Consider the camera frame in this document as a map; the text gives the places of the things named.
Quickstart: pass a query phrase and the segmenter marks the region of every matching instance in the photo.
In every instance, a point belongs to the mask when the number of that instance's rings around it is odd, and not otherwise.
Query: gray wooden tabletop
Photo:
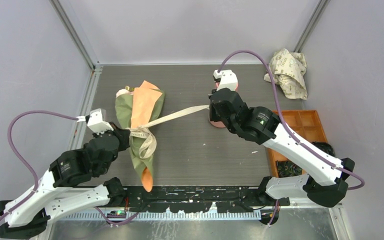
[[[115,111],[116,92],[125,86],[138,87],[147,80],[166,97],[161,116],[187,107],[209,103],[214,88],[213,72],[218,65],[141,65],[104,66],[92,109],[107,112],[107,121],[118,124]],[[262,65],[228,65],[239,81],[238,92],[249,107],[275,109],[270,83],[263,80]],[[285,98],[278,87],[282,110],[301,109],[300,100]],[[154,185],[258,185],[270,175],[267,151],[263,146],[245,141],[225,128],[209,123],[208,111],[152,127],[157,139],[154,155]],[[92,139],[87,130],[84,142]],[[120,152],[108,173],[93,178],[88,185],[98,185],[118,177],[125,186],[141,185],[128,151]]]

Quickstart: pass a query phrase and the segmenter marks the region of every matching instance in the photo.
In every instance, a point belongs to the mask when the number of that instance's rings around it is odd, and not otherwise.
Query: orange wooden box
[[[328,142],[316,110],[285,110],[282,111],[282,114],[289,127],[310,143]],[[286,160],[288,159],[282,154],[268,149],[268,161],[270,162],[272,176],[279,177],[276,161],[283,162]]]

